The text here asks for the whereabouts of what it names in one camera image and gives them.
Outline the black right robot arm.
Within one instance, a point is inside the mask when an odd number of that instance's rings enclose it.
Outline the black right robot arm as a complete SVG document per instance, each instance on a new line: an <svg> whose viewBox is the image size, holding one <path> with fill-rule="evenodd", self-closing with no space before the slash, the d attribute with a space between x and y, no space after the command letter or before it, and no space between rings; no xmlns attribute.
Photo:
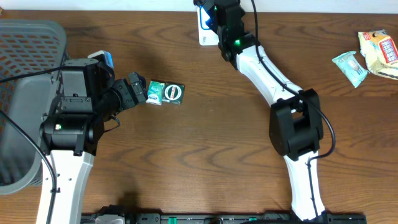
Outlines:
<svg viewBox="0 0 398 224"><path fill-rule="evenodd" d="M284 158L292 188L292 211L301 221L317 221L325 211L317 177L318 150L323 138L319 97L302 90L271 62L242 20L240 1L193 0L208 18L206 26L218 36L223 58L245 75L270 106L269 137Z"/></svg>

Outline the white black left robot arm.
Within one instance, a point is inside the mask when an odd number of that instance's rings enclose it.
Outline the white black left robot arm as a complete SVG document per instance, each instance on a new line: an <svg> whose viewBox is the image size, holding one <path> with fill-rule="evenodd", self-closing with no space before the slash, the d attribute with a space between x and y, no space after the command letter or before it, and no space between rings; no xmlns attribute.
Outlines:
<svg viewBox="0 0 398 224"><path fill-rule="evenodd" d="M116 79L98 58L67 60L56 111L40 125L40 148L51 169L42 175L37 223L79 223L85 188L105 122L147 100L136 72Z"/></svg>

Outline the white teal tissue pack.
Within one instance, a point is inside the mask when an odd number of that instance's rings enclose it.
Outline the white teal tissue pack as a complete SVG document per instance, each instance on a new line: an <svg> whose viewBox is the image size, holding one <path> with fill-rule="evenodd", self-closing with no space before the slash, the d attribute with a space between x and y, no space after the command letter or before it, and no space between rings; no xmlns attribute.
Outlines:
<svg viewBox="0 0 398 224"><path fill-rule="evenodd" d="M164 86L165 83L151 80L147 91L148 98L146 103L160 106L162 104Z"/></svg>

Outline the dark green round-logo packet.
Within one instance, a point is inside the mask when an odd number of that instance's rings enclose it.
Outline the dark green round-logo packet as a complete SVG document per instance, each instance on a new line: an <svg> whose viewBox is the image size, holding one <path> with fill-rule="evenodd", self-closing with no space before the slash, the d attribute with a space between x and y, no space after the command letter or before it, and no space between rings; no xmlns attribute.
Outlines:
<svg viewBox="0 0 398 224"><path fill-rule="evenodd" d="M185 86L174 83L166 83L162 92L162 101L175 105L182 103Z"/></svg>

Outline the yellow printed bag pack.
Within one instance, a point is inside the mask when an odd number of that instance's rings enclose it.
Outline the yellow printed bag pack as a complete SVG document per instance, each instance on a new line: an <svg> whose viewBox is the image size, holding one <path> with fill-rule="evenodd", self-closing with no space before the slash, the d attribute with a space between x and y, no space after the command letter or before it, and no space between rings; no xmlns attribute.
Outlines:
<svg viewBox="0 0 398 224"><path fill-rule="evenodd" d="M397 80L397 46L386 30L359 32L358 39L368 70L379 77Z"/></svg>

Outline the teal snack packet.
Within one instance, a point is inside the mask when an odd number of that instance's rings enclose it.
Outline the teal snack packet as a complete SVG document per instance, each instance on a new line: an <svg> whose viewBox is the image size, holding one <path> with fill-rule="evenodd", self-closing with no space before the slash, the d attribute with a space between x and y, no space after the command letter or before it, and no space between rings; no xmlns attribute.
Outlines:
<svg viewBox="0 0 398 224"><path fill-rule="evenodd" d="M357 88L367 77L369 71L363 68L355 58L356 51L345 52L332 59L351 84Z"/></svg>

